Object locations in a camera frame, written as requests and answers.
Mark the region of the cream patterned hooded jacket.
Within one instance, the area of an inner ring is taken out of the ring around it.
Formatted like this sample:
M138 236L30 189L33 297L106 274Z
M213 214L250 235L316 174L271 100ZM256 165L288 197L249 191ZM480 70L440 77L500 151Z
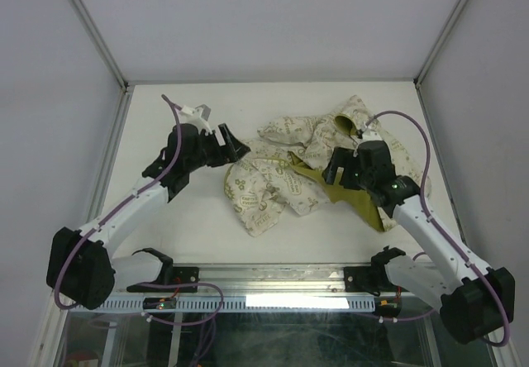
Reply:
M378 232L393 229L396 222L376 207L365 191L345 190L325 184L322 171L336 147L355 149L355 134L372 112L354 95L321 116L278 117L246 141L250 153L233 164L224 178L224 193L233 210L253 237L279 222L290 207L299 216L328 203L344 202Z

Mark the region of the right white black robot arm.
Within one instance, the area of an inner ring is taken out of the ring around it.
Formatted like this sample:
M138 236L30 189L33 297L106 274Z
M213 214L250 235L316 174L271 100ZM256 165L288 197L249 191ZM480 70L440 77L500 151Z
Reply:
M493 269L454 238L430 210L419 185L398 175L384 141L366 141L356 150L336 147L322 177L327 184L367 192L377 207L406 230L434 264L417 264L397 248L379 252L370 282L379 290L393 285L413 293L438 312L445 329L460 344L503 329L510 337L515 281L505 268Z

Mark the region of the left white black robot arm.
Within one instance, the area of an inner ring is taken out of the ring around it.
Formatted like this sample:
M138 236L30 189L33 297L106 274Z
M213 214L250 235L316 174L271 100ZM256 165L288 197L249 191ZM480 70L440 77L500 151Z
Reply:
M52 241L46 283L75 304L93 310L117 289L164 291L184 284L171 257L151 247L126 257L115 255L124 240L148 217L170 203L202 167L233 164L250 153L227 125L206 132L177 125L167 145L141 174L136 186L105 217L77 230L59 229Z

